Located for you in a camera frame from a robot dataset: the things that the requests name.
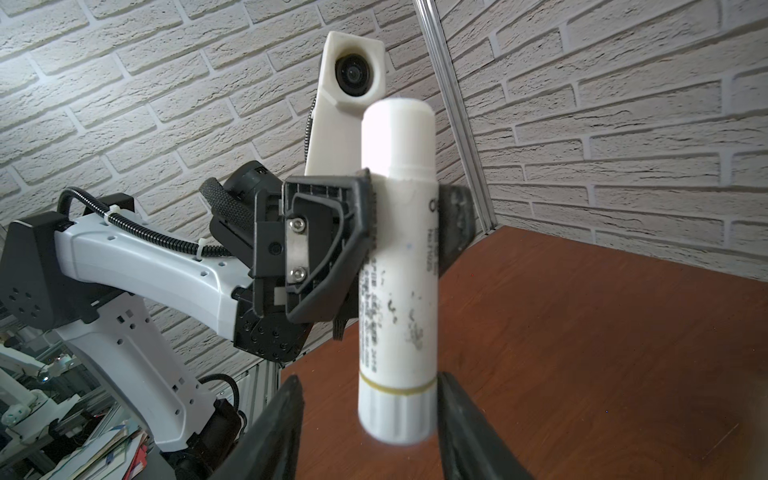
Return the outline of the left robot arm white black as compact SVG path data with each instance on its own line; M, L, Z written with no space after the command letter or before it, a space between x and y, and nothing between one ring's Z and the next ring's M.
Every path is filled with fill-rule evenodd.
M215 243L143 225L126 194L68 187L55 210L14 221L1 301L56 332L147 426L178 479L288 479L304 402L290 377L247 422L192 374L146 305L178 310L270 362L295 360L313 326L360 324L358 417L373 438L413 445L441 433L436 282L475 230L470 191L361 170L279 179L252 161L206 180Z

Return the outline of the white glue stick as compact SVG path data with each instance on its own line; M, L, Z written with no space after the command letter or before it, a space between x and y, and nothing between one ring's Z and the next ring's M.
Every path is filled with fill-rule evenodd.
M358 418L390 445L418 444L437 428L435 136L435 114L418 100L380 100L362 121L375 227L359 275Z

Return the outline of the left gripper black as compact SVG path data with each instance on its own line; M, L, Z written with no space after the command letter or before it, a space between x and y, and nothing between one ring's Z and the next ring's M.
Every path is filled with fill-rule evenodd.
M247 267L250 281L232 292L235 347L288 363L301 352L310 324L357 316L358 276L374 227L367 169L292 176L282 190L277 176L251 161L224 183L209 180L209 207L210 233Z

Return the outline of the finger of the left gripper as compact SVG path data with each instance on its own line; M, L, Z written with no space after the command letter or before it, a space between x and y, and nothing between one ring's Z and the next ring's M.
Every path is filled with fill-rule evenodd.
M442 277L476 235L475 207L470 189L463 185L439 186L439 276Z

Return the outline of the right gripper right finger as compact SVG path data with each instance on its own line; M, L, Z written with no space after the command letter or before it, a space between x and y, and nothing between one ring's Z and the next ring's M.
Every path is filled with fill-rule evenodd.
M481 409L448 372L437 376L438 440L446 479L530 479Z

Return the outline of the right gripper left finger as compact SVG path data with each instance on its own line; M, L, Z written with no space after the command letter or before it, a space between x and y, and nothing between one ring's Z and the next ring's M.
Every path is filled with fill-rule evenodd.
M302 384L291 375L211 479L295 479L304 405Z

